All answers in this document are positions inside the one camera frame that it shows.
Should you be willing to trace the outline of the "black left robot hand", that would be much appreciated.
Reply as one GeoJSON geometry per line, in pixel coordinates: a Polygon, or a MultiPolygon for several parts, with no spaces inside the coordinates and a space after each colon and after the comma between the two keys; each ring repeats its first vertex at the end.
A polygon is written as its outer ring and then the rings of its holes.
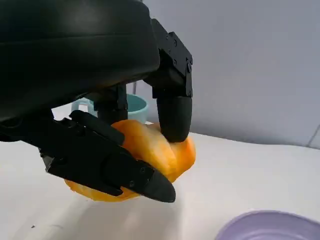
{"type": "Polygon", "coordinates": [[[126,85],[152,87],[160,130],[184,141],[192,118],[193,57],[140,0],[3,0],[0,139],[39,149],[54,176],[120,196],[127,188],[172,203],[169,179],[123,146],[126,85]]]}

